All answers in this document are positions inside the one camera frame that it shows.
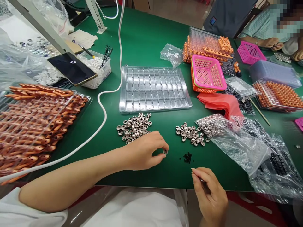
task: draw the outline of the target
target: phone screen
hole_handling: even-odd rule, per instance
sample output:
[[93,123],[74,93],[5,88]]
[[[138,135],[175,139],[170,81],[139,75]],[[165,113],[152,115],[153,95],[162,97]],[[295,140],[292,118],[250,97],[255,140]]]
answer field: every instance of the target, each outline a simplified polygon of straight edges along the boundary
[[71,53],[49,58],[48,62],[58,69],[73,84],[79,84],[96,75],[94,71]]

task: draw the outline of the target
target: person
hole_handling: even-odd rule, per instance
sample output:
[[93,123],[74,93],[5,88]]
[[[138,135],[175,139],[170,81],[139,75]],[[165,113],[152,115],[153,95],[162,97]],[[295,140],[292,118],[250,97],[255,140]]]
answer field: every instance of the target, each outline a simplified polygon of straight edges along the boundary
[[[303,4],[298,0],[292,0],[290,3],[267,7],[243,29],[238,39],[260,47],[271,48],[273,51],[282,49],[284,53],[292,55],[294,60],[301,60],[303,37],[300,35],[300,30],[303,28],[301,20]],[[296,41],[297,45],[284,46],[290,38]]]
[[[163,153],[152,156],[159,148],[169,150],[160,133],[153,131],[124,147],[71,163],[15,188],[0,200],[0,226],[60,227],[67,219],[66,209],[102,178],[158,165],[166,157]],[[201,226],[223,226],[228,200],[218,179],[207,168],[192,169],[192,179],[203,215]],[[169,192],[121,188],[115,195],[108,195],[103,207],[84,226],[188,227],[186,191]]]

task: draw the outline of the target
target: red cloth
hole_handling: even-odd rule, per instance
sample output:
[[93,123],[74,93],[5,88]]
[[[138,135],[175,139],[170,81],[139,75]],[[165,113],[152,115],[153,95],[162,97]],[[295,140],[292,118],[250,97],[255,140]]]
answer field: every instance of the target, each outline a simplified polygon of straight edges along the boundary
[[228,120],[232,120],[230,116],[244,117],[240,111],[238,100],[233,95],[200,93],[197,98],[208,109],[225,110],[224,116]]

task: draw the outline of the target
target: magenta basket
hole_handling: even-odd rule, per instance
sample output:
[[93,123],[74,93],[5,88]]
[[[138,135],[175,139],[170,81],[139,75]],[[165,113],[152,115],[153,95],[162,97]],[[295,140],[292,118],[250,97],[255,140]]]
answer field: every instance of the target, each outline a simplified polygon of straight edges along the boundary
[[303,131],[303,117],[298,118],[295,120],[295,123],[298,125],[298,127]]
[[257,45],[245,41],[241,41],[241,45],[238,48],[238,53],[243,63],[249,65],[252,65],[259,60],[267,60]]

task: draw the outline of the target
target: pile of metal rings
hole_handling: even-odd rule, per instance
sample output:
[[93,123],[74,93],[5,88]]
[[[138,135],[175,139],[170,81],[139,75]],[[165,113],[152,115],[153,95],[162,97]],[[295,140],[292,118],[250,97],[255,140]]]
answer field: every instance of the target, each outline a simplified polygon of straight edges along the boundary
[[204,133],[199,131],[201,131],[200,127],[198,127],[197,129],[195,126],[188,127],[186,122],[184,122],[184,124],[181,125],[181,127],[179,126],[176,127],[176,133],[177,135],[182,136],[183,142],[185,142],[186,138],[188,138],[190,139],[190,143],[195,146],[198,146],[199,144],[205,146],[204,137],[203,137]]
[[151,131],[147,129],[152,125],[152,122],[149,121],[151,115],[151,113],[147,113],[147,116],[139,113],[139,116],[125,120],[122,126],[117,126],[118,135],[122,136],[122,140],[126,141],[126,144],[129,144],[144,134],[150,133]]

